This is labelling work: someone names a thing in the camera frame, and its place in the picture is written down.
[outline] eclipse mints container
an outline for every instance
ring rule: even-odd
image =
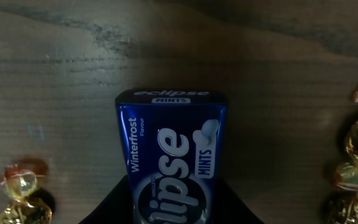
[[[127,90],[116,108],[134,223],[212,223],[225,97],[215,91]]]

